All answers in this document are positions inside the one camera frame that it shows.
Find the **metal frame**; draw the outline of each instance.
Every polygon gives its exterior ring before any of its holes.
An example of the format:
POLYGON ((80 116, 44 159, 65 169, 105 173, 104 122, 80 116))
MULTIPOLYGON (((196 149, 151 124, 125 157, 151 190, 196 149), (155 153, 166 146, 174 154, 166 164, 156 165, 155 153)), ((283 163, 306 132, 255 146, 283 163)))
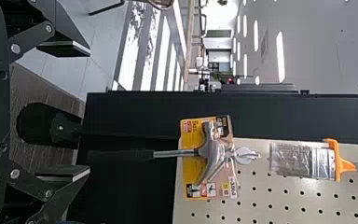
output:
MULTIPOLYGON (((358 223, 358 173, 344 174, 340 183, 270 175, 269 143, 278 141, 234 139, 236 147, 248 147, 262 157, 237 166, 238 200, 185 202, 179 160, 173 223, 358 223)), ((339 146, 342 157, 358 161, 358 145, 339 146)))
POLYGON ((8 66, 26 51, 54 37, 74 39, 89 48, 56 0, 0 1, 0 223, 55 223, 89 177, 88 166, 55 167, 50 176, 70 175, 72 181, 45 182, 9 159, 8 66))

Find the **ceiling light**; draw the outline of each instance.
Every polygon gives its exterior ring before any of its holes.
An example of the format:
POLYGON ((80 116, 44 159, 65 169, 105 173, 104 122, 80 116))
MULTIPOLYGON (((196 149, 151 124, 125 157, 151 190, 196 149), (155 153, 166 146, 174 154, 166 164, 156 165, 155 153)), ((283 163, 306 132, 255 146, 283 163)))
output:
POLYGON ((236 44, 237 43, 237 38, 235 38, 235 37, 233 37, 232 38, 232 49, 233 49, 233 51, 234 51, 234 53, 236 52, 236 44))
POLYGON ((255 51, 258 50, 258 22, 254 23, 254 33, 255 33, 255 51))
POLYGON ((241 60, 241 42, 238 42, 237 44, 237 61, 239 62, 241 60))
POLYGON ((284 69, 282 31, 280 31, 277 35, 277 58, 278 58, 278 78, 279 78, 279 82, 283 82, 286 77, 286 74, 284 69))
POLYGON ((255 77, 255 84, 260 85, 260 76, 255 77))
POLYGON ((237 32, 238 32, 238 34, 241 33, 241 17, 240 16, 237 17, 237 32))
POLYGON ((246 15, 243 15, 243 37, 248 35, 248 20, 246 15))
POLYGON ((243 76, 246 78, 248 76, 248 55, 243 54, 243 76))

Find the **display rack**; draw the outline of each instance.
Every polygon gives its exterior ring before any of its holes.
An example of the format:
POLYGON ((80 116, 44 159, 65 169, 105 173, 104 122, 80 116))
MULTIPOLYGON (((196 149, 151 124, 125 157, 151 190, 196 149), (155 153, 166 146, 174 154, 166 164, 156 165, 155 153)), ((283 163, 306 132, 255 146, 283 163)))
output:
MULTIPOLYGON (((274 140, 235 139, 261 158, 237 166, 241 183, 238 200, 186 202, 182 189, 182 160, 176 174, 173 223, 358 223, 358 174, 346 173, 341 182, 269 173, 269 143, 274 140)), ((340 144, 340 156, 358 161, 358 145, 340 144)))

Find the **store shelf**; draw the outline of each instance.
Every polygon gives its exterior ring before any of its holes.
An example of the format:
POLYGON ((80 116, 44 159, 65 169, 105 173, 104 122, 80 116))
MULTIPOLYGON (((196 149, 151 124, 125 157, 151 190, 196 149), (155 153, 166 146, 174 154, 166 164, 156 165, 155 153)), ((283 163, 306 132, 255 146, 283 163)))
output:
MULTIPOLYGON (((272 140, 235 139, 262 158, 237 166, 241 183, 238 200, 185 202, 182 161, 176 174, 173 223, 358 223, 358 174, 346 173, 341 182, 269 174, 272 140)), ((340 155, 358 161, 358 145, 340 144, 340 155)))

